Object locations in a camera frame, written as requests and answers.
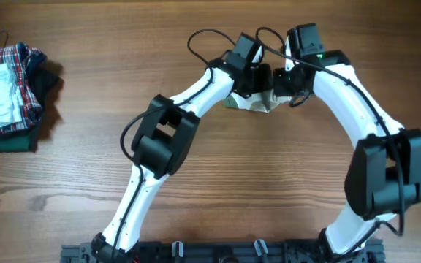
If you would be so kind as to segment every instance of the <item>wooden table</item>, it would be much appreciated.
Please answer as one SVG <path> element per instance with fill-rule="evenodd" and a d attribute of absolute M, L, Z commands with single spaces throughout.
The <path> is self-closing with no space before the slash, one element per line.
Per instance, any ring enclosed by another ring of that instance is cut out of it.
<path fill-rule="evenodd" d="M 50 96 L 38 151 L 0 154 L 0 262 L 58 262 L 61 244 L 88 242 L 106 227 L 131 168 L 119 134 L 154 95 L 177 94 L 201 77 L 202 62 L 186 49 L 197 29 L 236 39 L 259 26 L 285 35 L 315 22 L 325 47 L 348 55 L 378 103 L 421 128 L 421 1 L 81 2 L 0 4 L 9 44 L 38 47 L 63 66 L 64 79 Z M 193 46 L 206 58 L 229 48 L 216 34 Z M 270 114 L 218 104 L 155 198 L 141 239 L 314 238 L 345 202 L 351 156 L 318 98 Z M 421 262 L 421 205 L 407 211 L 404 237 L 385 229 L 377 236 L 388 262 Z"/>

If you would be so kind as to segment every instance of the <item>plaid shirt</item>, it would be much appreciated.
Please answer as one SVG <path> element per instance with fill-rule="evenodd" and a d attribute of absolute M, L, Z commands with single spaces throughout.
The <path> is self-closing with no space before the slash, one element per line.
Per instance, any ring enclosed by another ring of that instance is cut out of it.
<path fill-rule="evenodd" d="M 0 128 L 0 136 L 11 132 L 30 129 L 40 121 L 42 106 L 29 88 L 27 69 L 34 68 L 46 60 L 46 56 L 36 48 L 19 42 L 16 45 L 0 48 L 0 64 L 8 63 L 16 75 L 16 85 L 22 95 L 23 106 L 20 109 L 22 121 Z"/>

